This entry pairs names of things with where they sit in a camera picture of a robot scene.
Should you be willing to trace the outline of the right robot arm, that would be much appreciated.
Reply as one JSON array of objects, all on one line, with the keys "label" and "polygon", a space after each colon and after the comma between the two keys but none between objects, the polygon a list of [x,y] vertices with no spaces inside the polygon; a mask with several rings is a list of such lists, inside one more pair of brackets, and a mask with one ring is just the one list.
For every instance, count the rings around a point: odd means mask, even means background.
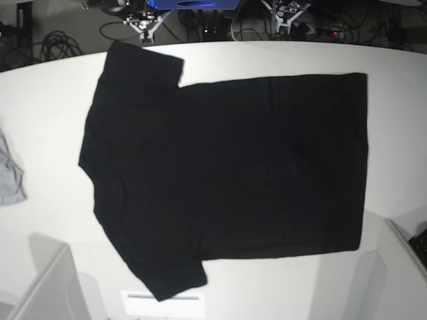
[{"label": "right robot arm", "polygon": [[[82,7],[86,11],[98,9],[109,16],[118,18],[119,21],[102,25],[99,32],[106,39],[121,42],[130,41],[137,37],[142,43],[153,43],[154,33],[170,14],[169,11],[158,9],[154,1],[91,0],[83,1]],[[126,39],[117,39],[107,36],[103,32],[105,27],[117,24],[132,29],[137,35]]]}]

